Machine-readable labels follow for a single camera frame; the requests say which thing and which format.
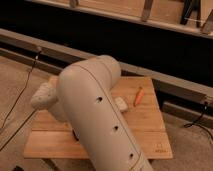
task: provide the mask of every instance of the floor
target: floor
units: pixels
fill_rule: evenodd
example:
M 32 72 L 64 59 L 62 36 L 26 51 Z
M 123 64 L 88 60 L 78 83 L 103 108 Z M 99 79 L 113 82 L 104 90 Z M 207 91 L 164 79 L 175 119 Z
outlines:
M 12 103 L 24 86 L 30 67 L 0 56 L 0 126 Z M 23 123 L 33 110 L 29 100 L 38 86 L 48 80 L 50 74 L 34 69 L 28 87 L 0 133 L 0 148 Z M 163 113 L 174 158 L 155 160 L 152 163 L 156 171 L 211 171 L 213 168 L 213 145 L 209 137 L 199 128 L 181 128 L 186 121 Z M 24 145 L 30 131 L 31 118 L 9 144 L 0 151 L 0 171 L 12 171 L 20 166 L 28 171 L 50 171 L 41 159 L 24 159 Z M 54 160 L 62 171 L 94 170 L 89 160 Z

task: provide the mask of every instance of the black cable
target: black cable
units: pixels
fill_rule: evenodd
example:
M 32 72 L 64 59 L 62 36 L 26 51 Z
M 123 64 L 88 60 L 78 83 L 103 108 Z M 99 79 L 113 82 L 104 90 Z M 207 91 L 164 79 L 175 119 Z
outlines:
M 0 152 L 7 146 L 7 144 L 15 137 L 15 135 L 19 132 L 19 130 L 27 123 L 27 121 L 33 116 L 33 114 L 37 110 L 34 110 L 26 119 L 25 121 L 21 124 L 21 126 L 13 133 L 13 135 L 4 143 L 4 145 L 0 148 Z
M 210 139 L 211 139 L 211 141 L 213 143 L 213 135 L 212 135 L 212 133 L 207 128 L 205 128 L 204 126 L 202 126 L 200 124 L 197 124 L 197 123 L 194 124 L 194 125 L 202 128 L 204 131 L 206 131 L 206 133 L 209 135 L 209 137 L 210 137 Z
M 12 113 L 13 109 L 15 108 L 17 102 L 19 101 L 21 95 L 24 93 L 25 89 L 27 88 L 27 85 L 28 85 L 28 82 L 29 82 L 29 79 L 30 79 L 30 75 L 31 75 L 31 73 L 32 73 L 32 71 L 33 71 L 33 69 L 34 69 L 34 67 L 35 67 L 35 65 L 36 65 L 36 62 L 37 62 L 38 57 L 39 57 L 40 54 L 41 54 L 41 52 L 38 52 L 38 54 L 36 55 L 36 57 L 35 57 L 35 59 L 34 59 L 34 62 L 33 62 L 33 65 L 32 65 L 32 67 L 31 67 L 30 71 L 28 72 L 27 80 L 26 80 L 26 83 L 25 83 L 24 88 L 21 90 L 21 92 L 20 92 L 20 94 L 18 95 L 18 97 L 16 98 L 16 100 L 15 100 L 15 102 L 14 102 L 12 108 L 11 108 L 10 111 L 7 113 L 6 117 L 4 118 L 3 124 L 2 124 L 2 126 L 1 126 L 1 128 L 0 128 L 0 133 L 2 132 L 2 130 L 3 130 L 4 126 L 5 126 L 5 123 L 6 123 L 7 119 L 8 119 L 8 117 L 11 115 L 11 113 Z
M 183 125 L 183 127 L 189 128 L 189 127 L 195 125 L 197 122 L 199 122 L 203 118 L 204 114 L 207 112 L 207 109 L 208 109 L 208 103 L 205 102 L 204 103 L 204 111 L 201 113 L 201 115 L 197 119 L 195 119 L 193 122 Z
M 209 135 L 210 140 L 213 143 L 213 135 L 212 135 L 212 133 L 207 128 L 205 128 L 204 126 L 198 124 L 198 122 L 203 118 L 204 114 L 207 112 L 207 109 L 208 109 L 208 103 L 205 102 L 204 103 L 204 111 L 201 113 L 201 115 L 197 119 L 195 119 L 193 122 L 183 125 L 183 127 L 184 128 L 189 128 L 191 126 L 200 127 L 201 129 L 203 129 Z

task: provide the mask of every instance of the black backdrop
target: black backdrop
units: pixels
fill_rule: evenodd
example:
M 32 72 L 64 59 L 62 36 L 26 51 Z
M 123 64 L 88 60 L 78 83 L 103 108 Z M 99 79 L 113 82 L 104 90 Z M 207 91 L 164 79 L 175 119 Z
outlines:
M 0 27 L 213 86 L 213 40 L 15 0 Z

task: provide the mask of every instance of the wooden table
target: wooden table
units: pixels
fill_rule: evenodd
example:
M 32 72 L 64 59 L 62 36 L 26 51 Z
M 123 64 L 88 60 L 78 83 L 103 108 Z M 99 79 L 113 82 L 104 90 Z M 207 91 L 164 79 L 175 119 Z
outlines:
M 55 84 L 56 80 L 56 77 L 52 77 L 50 82 Z M 140 86 L 143 87 L 145 95 L 141 103 L 133 107 Z M 151 79 L 122 77 L 111 93 L 114 98 L 122 97 L 128 103 L 129 110 L 123 113 L 123 116 L 147 158 L 172 158 L 172 150 Z M 38 111 L 25 146 L 24 157 L 88 159 L 87 152 L 76 141 L 71 130 L 69 123 L 58 122 L 46 110 Z

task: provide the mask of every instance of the orange carrot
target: orange carrot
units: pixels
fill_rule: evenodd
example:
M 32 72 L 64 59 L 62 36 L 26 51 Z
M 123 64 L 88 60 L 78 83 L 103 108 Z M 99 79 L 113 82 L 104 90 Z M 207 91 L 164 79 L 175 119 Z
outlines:
M 140 103 L 142 97 L 144 96 L 143 88 L 142 87 L 139 87 L 139 88 L 140 88 L 140 90 L 136 94 L 134 106 L 137 106 Z

